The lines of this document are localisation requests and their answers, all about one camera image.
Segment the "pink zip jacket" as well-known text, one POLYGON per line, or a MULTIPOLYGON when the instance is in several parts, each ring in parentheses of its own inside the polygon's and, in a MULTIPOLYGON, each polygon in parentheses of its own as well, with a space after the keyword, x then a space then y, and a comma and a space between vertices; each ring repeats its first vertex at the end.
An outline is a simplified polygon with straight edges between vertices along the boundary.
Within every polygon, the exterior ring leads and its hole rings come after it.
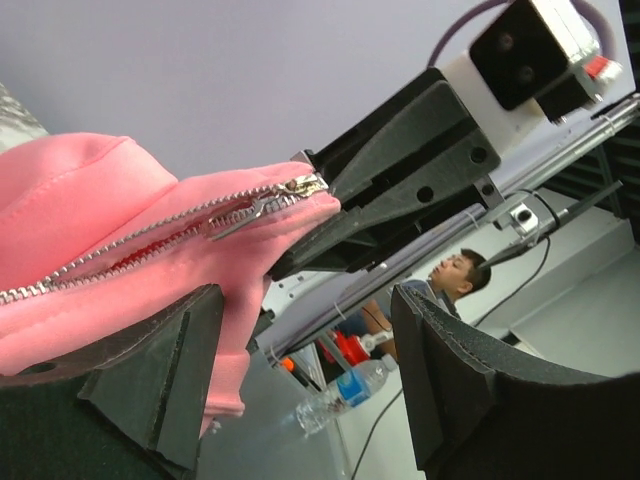
POLYGON ((16 375, 219 286, 224 310, 202 427, 238 417, 247 343, 281 256, 340 210, 329 191, 211 241, 237 192, 316 173, 303 162, 178 180, 127 137, 44 136, 1 156, 1 372, 16 375))

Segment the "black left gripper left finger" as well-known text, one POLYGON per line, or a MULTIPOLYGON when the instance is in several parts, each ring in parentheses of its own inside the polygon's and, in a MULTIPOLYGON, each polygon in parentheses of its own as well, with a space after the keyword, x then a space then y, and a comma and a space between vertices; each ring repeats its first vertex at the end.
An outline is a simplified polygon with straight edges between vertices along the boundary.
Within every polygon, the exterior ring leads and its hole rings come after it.
POLYGON ((224 297, 205 285, 1 379, 4 479, 193 479, 224 297))

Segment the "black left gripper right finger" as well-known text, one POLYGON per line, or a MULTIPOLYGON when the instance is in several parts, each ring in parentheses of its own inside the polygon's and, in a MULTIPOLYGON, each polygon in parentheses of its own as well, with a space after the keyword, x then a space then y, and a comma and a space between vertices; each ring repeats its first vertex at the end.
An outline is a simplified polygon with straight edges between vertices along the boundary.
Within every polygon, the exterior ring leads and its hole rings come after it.
POLYGON ((639 377, 524 353, 413 288, 392 322, 417 468, 429 479, 635 479, 639 377))

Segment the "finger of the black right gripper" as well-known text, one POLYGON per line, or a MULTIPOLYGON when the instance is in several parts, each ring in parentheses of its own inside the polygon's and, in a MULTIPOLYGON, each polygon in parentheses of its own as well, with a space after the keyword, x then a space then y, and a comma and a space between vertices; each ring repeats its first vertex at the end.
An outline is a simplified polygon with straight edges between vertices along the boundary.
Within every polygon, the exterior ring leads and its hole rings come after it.
POLYGON ((327 184, 338 214, 294 244, 271 269, 370 270, 424 232, 480 204, 498 206, 490 180, 500 157, 447 80, 396 116, 327 184))
POLYGON ((396 116, 440 80, 445 80, 442 72, 435 67, 427 67, 375 110, 318 152, 303 149, 294 154, 290 161, 312 165, 315 171, 331 183, 353 162, 356 155, 377 133, 390 125, 396 116))

